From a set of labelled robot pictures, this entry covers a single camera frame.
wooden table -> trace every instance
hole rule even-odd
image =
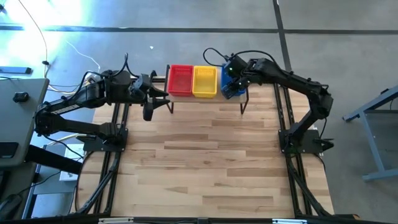
[[[142,108],[130,107],[112,216],[293,217],[273,87],[253,85],[249,94],[244,115],[236,104],[176,103],[174,114],[163,106],[145,122]],[[308,101],[294,91],[290,97],[298,121]],[[94,123],[110,122],[112,112],[96,109]],[[95,152],[83,168],[80,206],[98,185],[103,155]],[[321,162],[302,157],[309,189],[333,213]]]

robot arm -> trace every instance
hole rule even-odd
[[[79,108],[98,108],[105,103],[129,103],[140,104],[143,108],[144,120],[150,121],[154,109],[165,105],[169,100],[157,99],[165,97],[168,93],[156,89],[152,84],[152,78],[156,76],[141,75],[132,82],[128,72],[117,75],[112,71],[103,73],[103,78],[97,82],[79,88],[78,91],[68,97],[53,102],[41,104],[35,114],[35,131],[39,135],[67,131],[72,133],[91,134],[104,141],[118,138],[118,128],[114,123],[101,125],[71,121],[61,117],[61,114],[77,110]]]
[[[231,98],[237,91],[247,88],[252,83],[259,85],[278,83],[307,96],[310,111],[287,131],[285,143],[300,146],[307,129],[317,120],[329,116],[333,98],[328,93],[326,85],[313,82],[310,78],[302,78],[293,72],[287,72],[271,60],[260,58],[245,62],[239,56],[233,55],[228,59],[224,69],[233,78],[233,81],[222,89],[226,98]],[[332,143],[328,142],[327,147],[323,147],[323,151],[332,146]]]

yellow bin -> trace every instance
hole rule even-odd
[[[217,68],[195,66],[193,68],[192,94],[198,98],[213,98],[217,95]]]

concrete floor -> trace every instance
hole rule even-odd
[[[40,0],[26,2],[40,25],[95,27],[183,27],[276,29],[272,0],[148,0],[88,1]],[[279,0],[285,29],[396,30],[395,0]],[[30,66],[30,77],[42,77],[44,45],[37,30],[16,0],[8,0],[0,25],[23,23],[26,31],[0,31],[0,64]],[[90,55],[101,69],[118,69],[125,52],[136,73],[156,70],[164,74],[168,63],[204,64],[201,53],[216,47],[224,54],[239,50],[264,50],[282,64],[278,34],[45,32],[52,64],[50,82],[71,85],[96,65],[78,55],[66,40]],[[363,182],[361,176],[376,171],[368,142],[358,121],[341,117],[398,83],[398,35],[287,34],[287,50],[296,74],[330,85],[335,99],[324,137],[335,147],[325,153],[326,176],[336,213],[356,213],[365,220],[396,223],[398,177]],[[221,62],[209,55],[214,62]],[[60,95],[48,92],[46,100]],[[398,101],[392,105],[398,109]],[[67,118],[91,121],[93,110],[79,110]],[[57,133],[54,137],[64,136]],[[33,138],[33,143],[46,143]],[[61,214],[70,203],[60,196],[38,198],[34,216]],[[59,210],[49,211],[49,204]]]

plastic basket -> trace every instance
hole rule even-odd
[[[213,98],[217,95],[217,68],[195,66],[193,68],[192,93],[199,98]]]
[[[224,88],[224,86],[226,86],[227,83],[229,83],[230,81],[232,81],[232,78],[228,75],[228,71],[224,68],[225,64],[222,64],[222,68],[221,68],[221,89]],[[235,96],[240,96],[243,93],[245,93],[246,90],[239,90]]]
[[[192,96],[193,65],[172,65],[167,91],[173,96]]]

